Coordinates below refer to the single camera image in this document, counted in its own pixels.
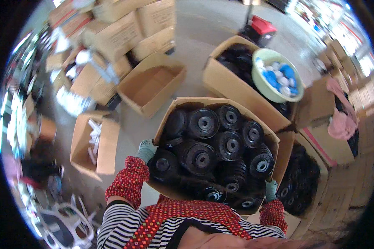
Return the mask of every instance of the gray glove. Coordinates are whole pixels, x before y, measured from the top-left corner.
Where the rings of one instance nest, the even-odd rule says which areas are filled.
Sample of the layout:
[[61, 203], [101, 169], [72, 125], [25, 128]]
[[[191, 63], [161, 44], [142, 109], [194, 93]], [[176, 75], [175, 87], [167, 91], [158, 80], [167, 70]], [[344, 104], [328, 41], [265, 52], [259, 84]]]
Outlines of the gray glove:
[[276, 198], [277, 182], [273, 179], [271, 182], [266, 182], [266, 200], [271, 202]]
[[152, 139], [145, 139], [140, 143], [136, 157], [147, 164], [157, 151], [157, 147], [152, 143]]

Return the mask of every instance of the open cardboard box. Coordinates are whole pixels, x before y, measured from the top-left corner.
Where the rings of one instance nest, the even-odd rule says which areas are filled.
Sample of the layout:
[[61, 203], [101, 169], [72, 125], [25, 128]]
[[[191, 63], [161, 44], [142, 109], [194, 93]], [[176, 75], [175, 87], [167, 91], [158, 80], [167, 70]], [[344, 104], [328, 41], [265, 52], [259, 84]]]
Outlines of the open cardboard box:
[[150, 118], [177, 90], [185, 75], [184, 64], [155, 52], [120, 82], [117, 91], [132, 109]]
[[[255, 116], [250, 110], [243, 107], [242, 105], [238, 104], [237, 102], [234, 102], [230, 99], [226, 98], [208, 98], [208, 97], [182, 97], [182, 98], [176, 98], [169, 106], [169, 109], [165, 113], [164, 118], [162, 119], [162, 122], [160, 124], [160, 127], [158, 128], [158, 131], [154, 138], [154, 144], [158, 145], [160, 138], [162, 136], [162, 132], [165, 127], [165, 123], [167, 121], [168, 116], [171, 112], [173, 112], [177, 108], [183, 108], [187, 110], [194, 110], [197, 108], [209, 108], [209, 109], [217, 109], [222, 105], [229, 104], [237, 108], [242, 116], [249, 120], [254, 120], [258, 122], [264, 130], [264, 141], [266, 145], [269, 147], [270, 151], [272, 152], [272, 155], [274, 157], [274, 161], [277, 160], [277, 153], [278, 153], [278, 143], [280, 139], [276, 136], [276, 134], [263, 122], [261, 121], [257, 116]], [[277, 175], [278, 172], [283, 172], [282, 170], [273, 172], [274, 178], [282, 178], [282, 176]], [[155, 180], [149, 180], [148, 185], [161, 194], [163, 194], [166, 197], [169, 197], [174, 200], [191, 200], [190, 197], [181, 194], [171, 186], [163, 185], [160, 182], [157, 182]], [[237, 210], [237, 212], [240, 215], [252, 215], [256, 212], [256, 210]]]
[[[108, 62], [98, 53], [95, 52], [92, 59], [103, 70], [107, 69]], [[132, 70], [126, 56], [122, 56], [117, 62], [112, 63], [112, 67], [120, 80]], [[106, 82], [91, 63], [87, 63], [82, 69], [78, 77], [74, 80], [70, 90], [79, 96], [85, 98], [91, 97], [103, 106], [116, 94], [115, 84], [113, 82]]]
[[[210, 54], [205, 65], [203, 72], [204, 86], [219, 97], [229, 98], [245, 106], [274, 132], [289, 126], [291, 124], [290, 120], [284, 117], [251, 86], [216, 60], [221, 53], [236, 43], [245, 44], [252, 51], [259, 49], [252, 42], [237, 35], [222, 42]], [[292, 105], [292, 112], [294, 112], [296, 106], [297, 104]]]
[[313, 221], [314, 216], [317, 212], [317, 207], [319, 206], [319, 202], [321, 200], [321, 197], [323, 196], [325, 186], [328, 181], [328, 170], [322, 158], [315, 151], [313, 146], [303, 137], [302, 134], [295, 133], [295, 132], [283, 132], [283, 133], [277, 134], [277, 136], [280, 139], [280, 143], [279, 143], [276, 166], [273, 172], [273, 179], [275, 179], [278, 184], [280, 184], [280, 182], [282, 181], [282, 178], [284, 177], [284, 173], [287, 169], [289, 158], [292, 152], [292, 147], [294, 146], [294, 144], [302, 145], [306, 149], [306, 152], [308, 153], [308, 155], [317, 162], [320, 168], [317, 192], [313, 198], [312, 204], [306, 209], [306, 211], [302, 215], [298, 216], [298, 218], [301, 219], [301, 222], [296, 227], [296, 230], [293, 231], [294, 235], [297, 235], [298, 233], [303, 234], [308, 229], [311, 221]]
[[[109, 112], [92, 111], [80, 114], [75, 123], [70, 163], [81, 173], [102, 181], [99, 174], [113, 175], [115, 173], [115, 155], [118, 144], [120, 125], [108, 118]], [[87, 148], [90, 146], [90, 132], [93, 130], [89, 120], [102, 123], [100, 142], [98, 144], [97, 165], [91, 162]]]

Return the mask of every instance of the stacked cardboard box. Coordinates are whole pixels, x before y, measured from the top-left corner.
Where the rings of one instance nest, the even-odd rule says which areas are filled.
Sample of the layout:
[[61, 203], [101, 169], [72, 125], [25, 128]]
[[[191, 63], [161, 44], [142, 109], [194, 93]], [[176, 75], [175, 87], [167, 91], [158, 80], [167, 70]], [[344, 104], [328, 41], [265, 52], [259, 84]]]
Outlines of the stacked cardboard box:
[[75, 9], [72, 1], [65, 0], [52, 10], [49, 14], [49, 24], [53, 29], [60, 27], [65, 36], [77, 45], [80, 43], [84, 26], [92, 20], [92, 13]]
[[83, 42], [110, 62], [129, 51], [140, 62], [175, 46], [173, 0], [100, 0], [93, 13], [96, 19], [86, 26]]

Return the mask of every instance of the plastic basin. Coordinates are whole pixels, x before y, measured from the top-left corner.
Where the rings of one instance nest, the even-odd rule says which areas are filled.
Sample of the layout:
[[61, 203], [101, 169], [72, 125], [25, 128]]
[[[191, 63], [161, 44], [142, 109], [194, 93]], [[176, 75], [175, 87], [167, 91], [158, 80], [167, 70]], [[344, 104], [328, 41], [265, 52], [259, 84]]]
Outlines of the plastic basin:
[[[266, 78], [260, 73], [258, 66], [256, 65], [256, 58], [261, 58], [265, 65], [271, 65], [271, 63], [277, 61], [280, 63], [288, 64], [295, 73], [296, 88], [298, 90], [298, 95], [295, 97], [287, 97], [279, 93], [274, 87], [272, 87]], [[298, 71], [294, 65], [279, 52], [271, 49], [258, 49], [252, 55], [252, 79], [258, 90], [269, 100], [276, 103], [284, 102], [298, 102], [304, 96], [305, 87], [302, 84], [302, 79], [299, 76]]]

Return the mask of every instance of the empty cardboard box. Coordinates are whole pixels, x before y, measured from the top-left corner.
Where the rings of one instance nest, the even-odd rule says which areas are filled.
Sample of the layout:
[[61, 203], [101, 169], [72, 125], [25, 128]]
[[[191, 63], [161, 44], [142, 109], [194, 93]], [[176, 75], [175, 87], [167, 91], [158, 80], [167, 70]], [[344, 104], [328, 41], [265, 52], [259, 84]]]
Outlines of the empty cardboard box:
[[[81, 173], [102, 181], [99, 174], [115, 173], [115, 155], [120, 125], [105, 118], [109, 112], [93, 111], [80, 114], [75, 123], [70, 149], [70, 163]], [[89, 120], [102, 123], [98, 144], [97, 165], [91, 162], [87, 148], [90, 146], [90, 132], [93, 130]]]
[[155, 0], [98, 0], [93, 8], [94, 17], [101, 22], [113, 23]]
[[[93, 58], [95, 63], [100, 65], [103, 70], [107, 68], [107, 62], [105, 62], [100, 55], [95, 53]], [[132, 70], [126, 56], [122, 56], [119, 61], [113, 63], [112, 67], [120, 80], [122, 80]], [[87, 63], [87, 65], [82, 69], [70, 90], [79, 96], [85, 98], [91, 97], [94, 101], [103, 106], [105, 106], [116, 94], [116, 86], [114, 82], [106, 82], [91, 63]]]
[[177, 90], [185, 65], [158, 52], [140, 62], [118, 85], [122, 100], [144, 117], [152, 117]]
[[174, 0], [161, 0], [137, 9], [137, 17], [144, 37], [176, 25]]
[[[257, 116], [255, 116], [250, 110], [243, 107], [242, 105], [238, 104], [237, 102], [234, 102], [230, 99], [226, 98], [208, 98], [208, 97], [182, 97], [182, 98], [176, 98], [169, 106], [167, 112], [165, 113], [164, 118], [162, 119], [162, 122], [160, 124], [160, 127], [158, 128], [158, 131], [154, 138], [154, 144], [158, 145], [160, 138], [162, 136], [166, 121], [173, 110], [176, 108], [183, 107], [185, 109], [196, 109], [196, 108], [209, 108], [209, 109], [217, 109], [222, 105], [229, 104], [234, 107], [236, 107], [240, 113], [247, 119], [254, 120], [258, 122], [264, 130], [264, 141], [266, 145], [269, 147], [270, 151], [272, 152], [272, 155], [274, 157], [274, 160], [277, 160], [277, 153], [278, 153], [278, 144], [280, 139], [275, 135], [274, 132], [263, 122], [261, 121]], [[275, 171], [273, 172], [274, 178], [279, 178], [279, 176], [276, 175]], [[166, 197], [169, 197], [173, 200], [190, 200], [188, 196], [177, 192], [174, 187], [166, 186], [158, 181], [155, 180], [149, 180], [148, 185], [161, 194], [163, 194]], [[240, 215], [252, 215], [256, 211], [255, 210], [237, 210], [237, 212]]]
[[139, 42], [132, 49], [132, 55], [137, 61], [142, 61], [150, 54], [155, 52], [165, 53], [175, 46], [175, 28], [173, 26], [167, 27]]
[[112, 24], [94, 20], [85, 26], [83, 36], [110, 62], [119, 61], [143, 40], [134, 11]]
[[291, 121], [250, 85], [216, 60], [221, 53], [236, 43], [248, 45], [253, 51], [259, 49], [252, 42], [237, 35], [222, 42], [208, 58], [203, 72], [204, 86], [217, 96], [229, 98], [248, 108], [274, 132], [289, 126]]

